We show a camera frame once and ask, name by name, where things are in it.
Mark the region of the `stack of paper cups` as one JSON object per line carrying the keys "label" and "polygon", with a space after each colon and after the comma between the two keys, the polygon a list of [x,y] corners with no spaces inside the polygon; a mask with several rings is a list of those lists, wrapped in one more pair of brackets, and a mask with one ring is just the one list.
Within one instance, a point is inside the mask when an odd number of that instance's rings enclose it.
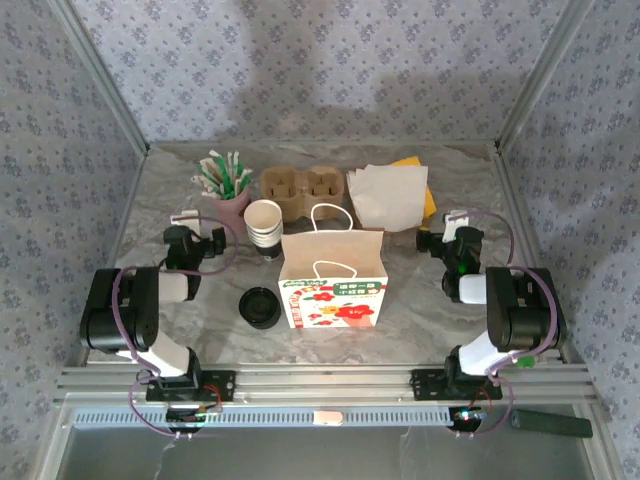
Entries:
{"label": "stack of paper cups", "polygon": [[244,222],[250,241],[266,260],[282,253],[283,217],[280,206],[272,200],[256,200],[244,211]]}

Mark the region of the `floral print paper bag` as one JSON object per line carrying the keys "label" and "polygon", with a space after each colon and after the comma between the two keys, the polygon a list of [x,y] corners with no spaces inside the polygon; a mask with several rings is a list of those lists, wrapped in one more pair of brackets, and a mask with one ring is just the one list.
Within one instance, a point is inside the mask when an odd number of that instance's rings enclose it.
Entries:
{"label": "floral print paper bag", "polygon": [[384,233],[320,229],[285,234],[278,287],[292,329],[373,328],[389,277],[381,259]]}

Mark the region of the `yellow paper pad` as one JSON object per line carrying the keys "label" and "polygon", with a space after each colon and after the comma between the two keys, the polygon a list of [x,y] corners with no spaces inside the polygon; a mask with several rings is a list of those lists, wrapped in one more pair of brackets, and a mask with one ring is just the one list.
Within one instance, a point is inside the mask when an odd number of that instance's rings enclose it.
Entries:
{"label": "yellow paper pad", "polygon": [[[402,160],[398,160],[392,163],[392,166],[421,166],[421,162],[418,156],[408,157]],[[429,186],[426,186],[425,190],[425,203],[424,203],[424,218],[428,219],[434,215],[437,211],[437,207],[431,193]]]}

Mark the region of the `pink straw holder cup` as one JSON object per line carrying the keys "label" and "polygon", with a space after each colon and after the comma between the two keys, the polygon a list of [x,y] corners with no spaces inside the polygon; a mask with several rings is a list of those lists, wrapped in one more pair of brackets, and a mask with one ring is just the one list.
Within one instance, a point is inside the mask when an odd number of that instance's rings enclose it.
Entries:
{"label": "pink straw holder cup", "polygon": [[219,220],[222,220],[227,226],[238,234],[246,232],[246,224],[244,221],[244,211],[251,203],[251,196],[248,187],[237,196],[229,200],[214,199],[214,210]]}

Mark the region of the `stack of white napkins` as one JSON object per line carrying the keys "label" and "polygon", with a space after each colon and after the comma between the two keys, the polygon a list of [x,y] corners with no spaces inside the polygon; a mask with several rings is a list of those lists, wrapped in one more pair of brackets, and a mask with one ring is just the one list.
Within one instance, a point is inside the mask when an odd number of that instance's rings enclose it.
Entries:
{"label": "stack of white napkins", "polygon": [[424,218],[426,166],[367,165],[346,174],[361,225],[397,233],[418,227]]}

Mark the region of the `black cup lid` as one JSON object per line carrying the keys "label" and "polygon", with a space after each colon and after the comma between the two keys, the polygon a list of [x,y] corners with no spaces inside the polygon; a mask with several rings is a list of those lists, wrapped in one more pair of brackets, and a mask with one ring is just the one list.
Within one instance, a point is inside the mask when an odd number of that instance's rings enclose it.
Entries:
{"label": "black cup lid", "polygon": [[253,287],[244,292],[239,300],[238,309],[241,317],[258,330],[274,327],[281,316],[277,296],[264,287]]}

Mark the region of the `stack of pulp cup carriers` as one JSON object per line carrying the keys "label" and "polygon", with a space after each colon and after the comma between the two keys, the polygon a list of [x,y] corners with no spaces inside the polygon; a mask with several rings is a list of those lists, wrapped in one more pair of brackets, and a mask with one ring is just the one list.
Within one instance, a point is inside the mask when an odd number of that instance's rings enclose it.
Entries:
{"label": "stack of pulp cup carriers", "polygon": [[262,198],[280,206],[285,223],[310,219],[312,208],[320,203],[341,206],[344,192],[344,175],[331,166],[313,166],[307,170],[275,166],[266,168],[260,175]]}

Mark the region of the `right circuit board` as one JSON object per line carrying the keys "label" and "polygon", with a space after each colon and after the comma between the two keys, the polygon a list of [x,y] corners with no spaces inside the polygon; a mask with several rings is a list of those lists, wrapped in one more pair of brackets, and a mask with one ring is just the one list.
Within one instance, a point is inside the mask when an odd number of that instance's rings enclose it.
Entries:
{"label": "right circuit board", "polygon": [[487,418],[488,413],[480,407],[451,407],[449,415],[453,424],[450,430],[459,433],[474,434]]}

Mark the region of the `circuit board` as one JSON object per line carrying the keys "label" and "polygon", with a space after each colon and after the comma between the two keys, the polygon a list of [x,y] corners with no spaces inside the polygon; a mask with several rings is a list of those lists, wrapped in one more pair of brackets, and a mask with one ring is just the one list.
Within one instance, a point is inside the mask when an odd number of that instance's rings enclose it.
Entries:
{"label": "circuit board", "polygon": [[488,413],[480,407],[451,407],[449,415],[453,424],[450,430],[459,433],[474,434],[487,418]]}
{"label": "circuit board", "polygon": [[165,414],[165,423],[175,434],[195,434],[214,416],[222,413],[217,405],[205,405],[194,408],[169,407]]}

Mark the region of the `left circuit board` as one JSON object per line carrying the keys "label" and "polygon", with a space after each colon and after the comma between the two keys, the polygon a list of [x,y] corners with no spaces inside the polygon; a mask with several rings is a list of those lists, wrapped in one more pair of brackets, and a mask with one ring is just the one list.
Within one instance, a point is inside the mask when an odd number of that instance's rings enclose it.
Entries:
{"label": "left circuit board", "polygon": [[222,413],[217,405],[205,405],[194,408],[169,407],[165,414],[165,423],[175,434],[195,434],[214,416]]}

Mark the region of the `black flat bar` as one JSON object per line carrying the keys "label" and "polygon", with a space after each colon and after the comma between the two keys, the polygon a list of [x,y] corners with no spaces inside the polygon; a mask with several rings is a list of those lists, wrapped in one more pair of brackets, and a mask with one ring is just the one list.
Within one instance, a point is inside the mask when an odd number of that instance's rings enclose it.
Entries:
{"label": "black flat bar", "polygon": [[547,412],[516,409],[510,413],[512,428],[570,438],[592,438],[588,419]]}

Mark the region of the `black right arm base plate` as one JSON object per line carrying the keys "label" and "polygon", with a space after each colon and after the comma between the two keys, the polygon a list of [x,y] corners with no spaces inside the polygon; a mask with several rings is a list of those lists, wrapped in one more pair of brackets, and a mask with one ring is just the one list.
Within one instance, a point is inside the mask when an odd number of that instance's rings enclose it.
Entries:
{"label": "black right arm base plate", "polygon": [[487,377],[447,372],[444,368],[424,368],[411,371],[409,385],[416,401],[471,401],[476,396],[500,400],[503,393]]}

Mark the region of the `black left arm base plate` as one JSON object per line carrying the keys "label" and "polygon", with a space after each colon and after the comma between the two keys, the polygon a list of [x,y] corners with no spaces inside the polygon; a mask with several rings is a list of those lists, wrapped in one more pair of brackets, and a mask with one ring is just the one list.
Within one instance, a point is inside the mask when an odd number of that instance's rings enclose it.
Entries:
{"label": "black left arm base plate", "polygon": [[148,402],[216,403],[234,399],[236,375],[233,370],[204,370],[195,375],[161,377],[146,390]]}

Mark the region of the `aluminium frame post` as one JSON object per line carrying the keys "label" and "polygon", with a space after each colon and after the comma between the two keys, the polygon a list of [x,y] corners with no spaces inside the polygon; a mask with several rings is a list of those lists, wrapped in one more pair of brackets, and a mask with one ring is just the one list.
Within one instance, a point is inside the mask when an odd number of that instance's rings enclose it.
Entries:
{"label": "aluminium frame post", "polygon": [[71,45],[91,75],[96,88],[104,97],[107,106],[114,115],[119,127],[123,130],[129,143],[138,154],[146,154],[148,151],[147,142],[134,116],[122,98],[116,83],[102,61],[72,2],[70,0],[46,0],[46,2],[57,17]]}
{"label": "aluminium frame post", "polygon": [[567,0],[496,139],[500,154],[508,152],[517,139],[594,3],[595,0]]}

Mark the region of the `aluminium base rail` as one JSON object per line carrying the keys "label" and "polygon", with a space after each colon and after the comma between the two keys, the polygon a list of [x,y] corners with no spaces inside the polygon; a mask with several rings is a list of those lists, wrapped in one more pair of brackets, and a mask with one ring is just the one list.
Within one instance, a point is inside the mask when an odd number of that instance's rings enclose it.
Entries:
{"label": "aluminium base rail", "polygon": [[[400,406],[414,401],[414,365],[228,365],[236,372],[234,406]],[[65,369],[54,401],[122,405],[137,368],[96,363]],[[598,393],[584,364],[548,363],[530,369],[505,369],[516,404],[595,403]]]}

